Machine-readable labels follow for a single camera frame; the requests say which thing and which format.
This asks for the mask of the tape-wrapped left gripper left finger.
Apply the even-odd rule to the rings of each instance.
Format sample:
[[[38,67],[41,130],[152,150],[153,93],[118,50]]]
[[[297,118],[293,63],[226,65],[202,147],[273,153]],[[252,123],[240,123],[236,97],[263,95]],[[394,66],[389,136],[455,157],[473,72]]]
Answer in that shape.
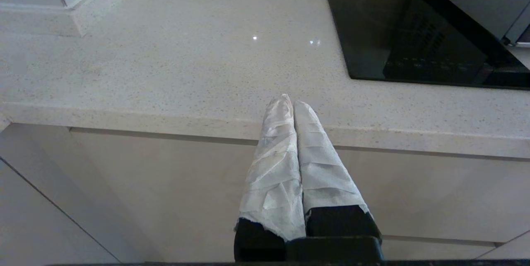
[[[282,94],[265,110],[234,229],[234,259],[284,261],[286,245],[306,237],[302,199],[294,108]]]

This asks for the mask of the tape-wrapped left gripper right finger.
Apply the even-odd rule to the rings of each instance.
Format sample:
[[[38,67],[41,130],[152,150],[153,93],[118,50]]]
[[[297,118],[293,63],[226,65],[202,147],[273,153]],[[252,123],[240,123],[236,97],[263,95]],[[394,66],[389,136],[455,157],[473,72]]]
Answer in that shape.
[[[307,103],[297,101],[294,121],[308,236],[370,236],[380,240],[369,207],[316,112]]]

